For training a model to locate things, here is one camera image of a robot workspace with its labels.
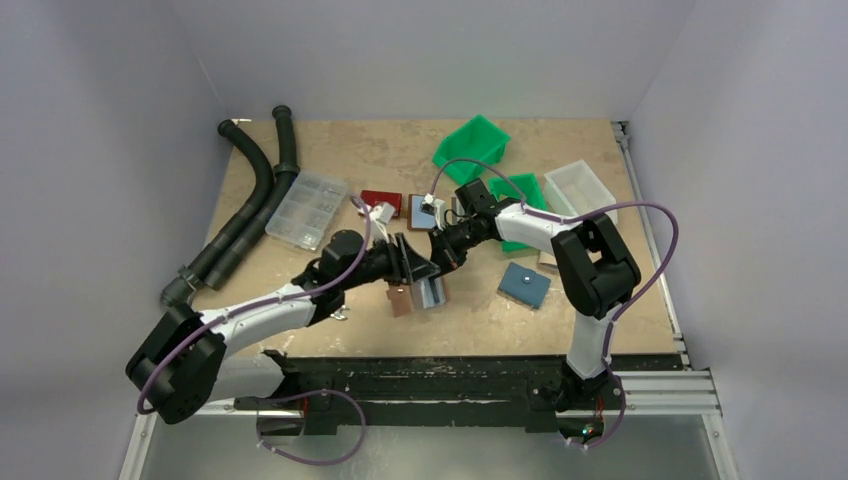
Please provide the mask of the small green plastic bin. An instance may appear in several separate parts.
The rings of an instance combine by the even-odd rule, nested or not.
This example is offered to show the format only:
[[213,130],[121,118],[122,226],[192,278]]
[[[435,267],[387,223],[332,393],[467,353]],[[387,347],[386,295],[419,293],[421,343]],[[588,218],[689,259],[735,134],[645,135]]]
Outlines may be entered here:
[[499,176],[493,176],[488,180],[489,192],[495,197],[497,206],[497,219],[507,208],[513,213],[524,200],[524,204],[535,210],[548,211],[546,200],[543,196],[541,186],[533,173],[522,173],[509,175],[508,181]]

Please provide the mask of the red leather card holder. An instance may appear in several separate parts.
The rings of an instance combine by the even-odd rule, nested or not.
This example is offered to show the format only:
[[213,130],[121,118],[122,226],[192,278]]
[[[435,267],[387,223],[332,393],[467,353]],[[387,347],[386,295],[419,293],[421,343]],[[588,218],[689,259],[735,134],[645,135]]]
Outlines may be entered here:
[[403,209],[403,195],[400,192],[362,190],[360,197],[369,207],[375,207],[381,203],[391,205],[395,210],[395,217],[399,217]]

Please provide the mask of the clear white plastic bin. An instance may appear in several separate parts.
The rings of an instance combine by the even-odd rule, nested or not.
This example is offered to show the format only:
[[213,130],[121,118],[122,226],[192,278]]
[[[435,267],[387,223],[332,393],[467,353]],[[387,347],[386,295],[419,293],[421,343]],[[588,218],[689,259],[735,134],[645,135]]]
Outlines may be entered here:
[[579,216],[616,204],[616,198],[584,160],[543,175],[543,197],[562,216]]

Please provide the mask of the aluminium frame rail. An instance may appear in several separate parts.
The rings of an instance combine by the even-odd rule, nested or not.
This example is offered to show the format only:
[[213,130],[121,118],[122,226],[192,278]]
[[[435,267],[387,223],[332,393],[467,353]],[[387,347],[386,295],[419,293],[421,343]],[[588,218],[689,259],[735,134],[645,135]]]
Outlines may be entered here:
[[640,479],[739,479],[707,371],[624,372],[627,417],[604,457]]

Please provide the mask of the brown open card holder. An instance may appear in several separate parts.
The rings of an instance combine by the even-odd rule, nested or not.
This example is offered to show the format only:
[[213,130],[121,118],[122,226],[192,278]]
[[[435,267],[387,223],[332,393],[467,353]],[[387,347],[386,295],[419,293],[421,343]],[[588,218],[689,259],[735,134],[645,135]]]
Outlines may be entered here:
[[[420,194],[408,195],[407,229],[409,231],[426,231],[435,228],[439,222],[446,222],[443,215],[436,218],[433,215],[422,212],[420,208],[423,199],[424,196]],[[454,219],[465,215],[463,207],[455,196],[451,198],[450,209],[454,213]]]

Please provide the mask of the clear plastic organizer box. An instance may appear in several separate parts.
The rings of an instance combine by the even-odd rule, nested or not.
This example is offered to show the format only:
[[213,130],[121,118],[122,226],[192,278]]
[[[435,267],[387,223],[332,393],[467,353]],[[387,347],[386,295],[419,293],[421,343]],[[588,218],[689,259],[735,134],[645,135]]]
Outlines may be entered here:
[[315,251],[342,202],[348,185],[339,178],[303,170],[265,226],[267,235]]

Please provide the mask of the large green plastic bin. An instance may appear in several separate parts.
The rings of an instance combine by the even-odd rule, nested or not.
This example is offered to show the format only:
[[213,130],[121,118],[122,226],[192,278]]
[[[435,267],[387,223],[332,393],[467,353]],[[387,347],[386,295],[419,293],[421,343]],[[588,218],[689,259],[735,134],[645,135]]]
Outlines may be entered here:
[[[477,115],[442,140],[432,162],[441,168],[449,160],[463,157],[495,165],[502,160],[510,140],[511,136],[492,121]],[[478,178],[483,170],[484,167],[476,163],[458,162],[447,166],[444,174],[458,185],[464,185]]]

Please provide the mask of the blue leather card holder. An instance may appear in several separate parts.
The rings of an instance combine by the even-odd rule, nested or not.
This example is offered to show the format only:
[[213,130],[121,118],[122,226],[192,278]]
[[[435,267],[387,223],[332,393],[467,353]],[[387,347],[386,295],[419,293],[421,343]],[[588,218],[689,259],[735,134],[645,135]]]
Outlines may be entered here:
[[535,270],[511,262],[497,290],[533,309],[540,309],[551,285],[551,279]]

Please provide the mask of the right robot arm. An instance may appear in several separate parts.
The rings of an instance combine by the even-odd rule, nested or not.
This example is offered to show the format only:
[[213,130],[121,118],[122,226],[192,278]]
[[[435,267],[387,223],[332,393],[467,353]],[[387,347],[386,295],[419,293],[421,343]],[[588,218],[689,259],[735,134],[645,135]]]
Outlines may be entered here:
[[641,272],[617,227],[604,213],[566,218],[511,197],[497,199],[480,180],[456,191],[463,208],[452,224],[428,232],[430,260],[444,274],[462,266],[484,241],[522,243],[554,256],[576,314],[558,398],[575,401],[610,378],[610,344],[618,317],[633,299]]

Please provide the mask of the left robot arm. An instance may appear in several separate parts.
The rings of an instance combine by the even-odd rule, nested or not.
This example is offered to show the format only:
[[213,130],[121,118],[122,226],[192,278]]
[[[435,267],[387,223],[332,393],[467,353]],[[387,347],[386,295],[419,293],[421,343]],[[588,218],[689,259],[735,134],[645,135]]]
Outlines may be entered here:
[[402,234],[369,244],[359,233],[342,230],[302,273],[271,293],[206,311],[179,303],[163,314],[126,365],[126,376],[139,390],[136,410],[179,423],[211,400],[222,365],[238,351],[329,318],[348,290],[376,281],[411,285],[440,272]]

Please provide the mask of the silver wrench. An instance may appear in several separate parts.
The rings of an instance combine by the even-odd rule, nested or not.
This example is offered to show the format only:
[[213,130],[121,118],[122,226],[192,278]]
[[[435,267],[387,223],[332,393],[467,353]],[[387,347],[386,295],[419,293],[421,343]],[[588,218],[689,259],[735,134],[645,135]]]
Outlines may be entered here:
[[347,312],[349,308],[346,305],[342,305],[339,309],[331,314],[331,317],[337,321],[346,321],[348,319]]

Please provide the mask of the pink leather card holder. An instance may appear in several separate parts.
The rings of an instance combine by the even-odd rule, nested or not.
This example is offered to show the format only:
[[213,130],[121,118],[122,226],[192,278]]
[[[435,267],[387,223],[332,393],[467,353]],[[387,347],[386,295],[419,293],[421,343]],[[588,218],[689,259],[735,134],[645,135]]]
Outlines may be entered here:
[[449,292],[442,278],[428,278],[411,285],[390,285],[386,290],[394,318],[429,310],[449,301]]

